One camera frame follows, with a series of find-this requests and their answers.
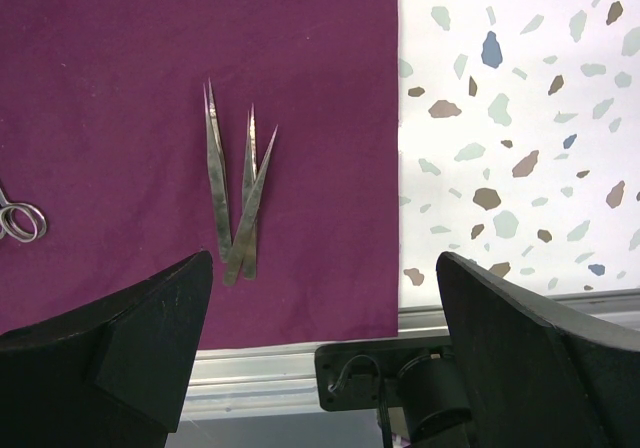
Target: tweezers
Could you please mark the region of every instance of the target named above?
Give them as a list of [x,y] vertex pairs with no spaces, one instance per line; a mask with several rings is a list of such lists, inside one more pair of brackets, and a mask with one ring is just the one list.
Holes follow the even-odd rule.
[[225,285],[233,285],[237,280],[240,267],[242,267],[243,275],[246,279],[253,280],[256,277],[256,218],[278,127],[276,126],[271,136],[271,141],[258,171],[255,115],[253,106],[251,107],[247,121],[247,141],[242,179],[242,217],[236,231],[235,241],[232,243],[224,153],[220,140],[220,129],[211,80],[209,80],[208,93],[205,88],[205,121],[207,125],[207,165],[218,233],[218,250],[222,261],[228,262],[223,282]]

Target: purple cloth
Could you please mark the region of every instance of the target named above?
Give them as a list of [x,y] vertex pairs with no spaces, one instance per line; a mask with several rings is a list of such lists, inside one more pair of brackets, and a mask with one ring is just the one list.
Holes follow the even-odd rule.
[[396,0],[0,0],[0,19],[0,179],[50,222],[0,241],[0,332],[218,260],[211,77],[233,226],[251,102],[260,157],[279,130],[258,278],[225,287],[216,262],[201,348],[396,335]]

